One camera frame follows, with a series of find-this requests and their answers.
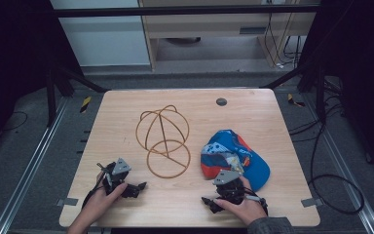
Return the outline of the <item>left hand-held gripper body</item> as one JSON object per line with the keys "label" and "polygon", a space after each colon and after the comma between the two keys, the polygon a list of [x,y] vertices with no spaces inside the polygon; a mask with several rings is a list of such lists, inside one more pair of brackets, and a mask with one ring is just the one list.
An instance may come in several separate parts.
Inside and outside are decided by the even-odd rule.
{"label": "left hand-held gripper body", "polygon": [[110,163],[103,169],[105,175],[102,184],[107,195],[112,193],[118,185],[125,181],[130,170],[131,167],[122,158]]}

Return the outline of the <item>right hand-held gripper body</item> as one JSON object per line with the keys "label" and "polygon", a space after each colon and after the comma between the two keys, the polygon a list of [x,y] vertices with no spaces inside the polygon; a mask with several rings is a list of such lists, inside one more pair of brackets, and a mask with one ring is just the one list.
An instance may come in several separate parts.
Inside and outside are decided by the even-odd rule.
{"label": "right hand-held gripper body", "polygon": [[220,199],[236,205],[243,201],[244,186],[240,176],[240,173],[228,170],[221,170],[218,173],[213,184],[216,186],[216,192],[220,195]]}

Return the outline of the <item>blue and red cap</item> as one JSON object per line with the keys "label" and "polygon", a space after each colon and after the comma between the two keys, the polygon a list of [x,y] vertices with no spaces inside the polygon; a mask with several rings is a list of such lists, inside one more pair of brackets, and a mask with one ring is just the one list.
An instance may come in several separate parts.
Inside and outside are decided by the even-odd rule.
{"label": "blue and red cap", "polygon": [[262,188],[270,177],[270,167],[232,130],[218,131],[201,151],[201,169],[207,179],[221,170],[242,174],[254,190]]}

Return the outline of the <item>person's right hand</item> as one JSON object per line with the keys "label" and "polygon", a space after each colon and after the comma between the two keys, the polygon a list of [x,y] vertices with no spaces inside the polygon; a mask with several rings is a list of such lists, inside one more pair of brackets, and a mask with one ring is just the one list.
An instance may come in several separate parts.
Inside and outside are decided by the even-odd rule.
{"label": "person's right hand", "polygon": [[224,210],[234,214],[246,226],[249,226],[250,223],[256,219],[267,217],[267,214],[259,202],[246,198],[244,198],[239,205],[220,199],[215,199],[214,203]]}

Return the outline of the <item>person's left hand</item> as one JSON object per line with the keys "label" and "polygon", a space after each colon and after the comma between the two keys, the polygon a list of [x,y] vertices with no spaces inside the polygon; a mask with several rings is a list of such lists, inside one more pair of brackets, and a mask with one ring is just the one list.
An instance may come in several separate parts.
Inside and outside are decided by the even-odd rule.
{"label": "person's left hand", "polygon": [[91,226],[100,219],[122,197],[127,186],[124,182],[107,195],[102,183],[97,185],[93,190],[92,196],[81,210],[80,218],[84,221],[84,224]]}

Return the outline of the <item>yellow black striped marker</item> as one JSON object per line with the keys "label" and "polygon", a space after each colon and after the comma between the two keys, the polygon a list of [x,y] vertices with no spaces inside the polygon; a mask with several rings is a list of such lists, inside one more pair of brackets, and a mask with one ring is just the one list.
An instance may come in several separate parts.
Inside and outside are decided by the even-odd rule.
{"label": "yellow black striped marker", "polygon": [[306,106],[303,101],[295,101],[292,94],[287,94],[287,102],[289,104],[293,104],[293,105],[296,105],[296,106],[299,106],[299,107]]}
{"label": "yellow black striped marker", "polygon": [[80,107],[80,113],[85,113],[88,109],[88,106],[92,100],[92,97],[85,97],[83,103]]}

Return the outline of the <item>black metal stand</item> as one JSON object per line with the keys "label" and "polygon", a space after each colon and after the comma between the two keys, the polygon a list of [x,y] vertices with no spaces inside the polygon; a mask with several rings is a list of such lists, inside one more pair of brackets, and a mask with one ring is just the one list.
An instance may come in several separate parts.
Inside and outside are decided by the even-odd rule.
{"label": "black metal stand", "polygon": [[50,127],[56,119],[56,93],[58,89],[64,97],[71,97],[74,94],[74,88],[69,80],[72,79],[90,88],[97,93],[106,93],[107,89],[98,86],[91,82],[83,75],[78,74],[63,66],[52,65],[48,68],[46,73],[46,89],[47,89],[47,103],[48,103],[48,124]]}
{"label": "black metal stand", "polygon": [[261,89],[275,89],[280,84],[285,83],[291,78],[301,74],[302,78],[297,85],[297,89],[305,93],[312,86],[316,86],[316,114],[322,124],[326,123],[326,114],[324,107],[324,68],[319,62],[307,61],[297,68],[284,74],[282,77],[267,85],[261,86]]}

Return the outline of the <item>white cabinet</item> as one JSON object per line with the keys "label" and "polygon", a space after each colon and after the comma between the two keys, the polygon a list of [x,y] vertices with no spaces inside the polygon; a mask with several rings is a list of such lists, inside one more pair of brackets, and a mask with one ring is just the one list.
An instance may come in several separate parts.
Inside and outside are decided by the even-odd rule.
{"label": "white cabinet", "polygon": [[[55,10],[137,8],[137,0],[50,0]],[[60,18],[82,67],[149,65],[141,17]]]}

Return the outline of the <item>black curtain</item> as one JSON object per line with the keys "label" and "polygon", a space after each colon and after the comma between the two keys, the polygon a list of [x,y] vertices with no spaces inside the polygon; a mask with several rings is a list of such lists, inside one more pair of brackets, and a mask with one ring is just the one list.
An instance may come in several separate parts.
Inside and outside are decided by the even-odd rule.
{"label": "black curtain", "polygon": [[317,59],[343,83],[343,100],[374,157],[374,0],[320,0],[300,64]]}
{"label": "black curtain", "polygon": [[0,0],[0,132],[17,100],[46,86],[44,55],[21,20],[52,7],[51,0]]}

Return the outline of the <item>grey table bracket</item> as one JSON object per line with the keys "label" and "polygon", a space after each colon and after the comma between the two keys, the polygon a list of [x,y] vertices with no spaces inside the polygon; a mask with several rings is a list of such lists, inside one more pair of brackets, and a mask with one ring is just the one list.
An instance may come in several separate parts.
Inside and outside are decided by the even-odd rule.
{"label": "grey table bracket", "polygon": [[56,205],[58,207],[76,206],[77,204],[78,204],[78,199],[76,199],[76,198],[62,198],[62,199],[58,199],[56,201]]}
{"label": "grey table bracket", "polygon": [[309,198],[301,201],[304,208],[311,206],[319,207],[323,205],[323,201],[320,198]]}

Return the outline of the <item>aluminium floor rail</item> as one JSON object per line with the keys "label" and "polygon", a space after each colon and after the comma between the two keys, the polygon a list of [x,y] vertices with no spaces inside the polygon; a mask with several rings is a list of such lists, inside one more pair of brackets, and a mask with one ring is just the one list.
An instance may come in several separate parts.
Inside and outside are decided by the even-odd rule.
{"label": "aluminium floor rail", "polygon": [[[306,102],[307,108],[310,110],[312,117],[314,118],[314,122],[318,123],[318,133],[315,140],[314,150],[311,156],[311,163],[310,163],[310,179],[309,182],[311,186],[316,189],[317,182],[321,178],[333,178],[337,179],[342,182],[348,196],[350,202],[353,206],[352,211],[342,210],[333,206],[329,201],[326,201],[319,192],[315,191],[318,197],[323,201],[323,204],[328,207],[329,209],[343,215],[356,215],[359,217],[365,231],[367,234],[374,234],[374,211],[371,208],[366,196],[364,195],[359,183],[354,176],[353,172],[347,165],[345,159],[343,158],[342,154],[340,153],[339,148],[336,145],[334,138],[331,136],[330,132],[326,129],[326,125],[322,124],[321,121],[318,119],[316,114],[316,105],[314,104],[314,100],[304,95],[304,100]],[[330,158],[333,167],[336,170],[336,174],[322,174],[316,175],[314,173],[314,162],[315,156],[318,149],[318,142],[322,141],[324,147],[328,153],[328,157]]]}
{"label": "aluminium floor rail", "polygon": [[31,159],[29,160],[14,192],[12,193],[5,209],[0,214],[0,234],[7,234],[15,216],[19,211],[19,207],[22,204],[24,197],[30,187],[30,184],[35,177],[42,160],[44,159],[46,152],[55,136],[56,130],[64,116],[66,106],[69,102],[67,97],[62,97],[59,100],[59,105],[56,108],[56,117],[51,125],[49,125],[43,136],[40,138],[38,145],[36,146]]}

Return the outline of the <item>black horizontal frame bar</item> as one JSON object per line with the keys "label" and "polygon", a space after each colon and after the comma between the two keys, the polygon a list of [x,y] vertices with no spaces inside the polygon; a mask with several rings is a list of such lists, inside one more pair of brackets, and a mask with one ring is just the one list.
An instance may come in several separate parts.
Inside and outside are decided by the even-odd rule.
{"label": "black horizontal frame bar", "polygon": [[219,14],[269,14],[311,13],[322,8],[321,4],[308,5],[235,5],[235,6],[179,6],[105,9],[61,9],[51,14],[59,18],[85,17],[132,17],[132,16],[177,16]]}

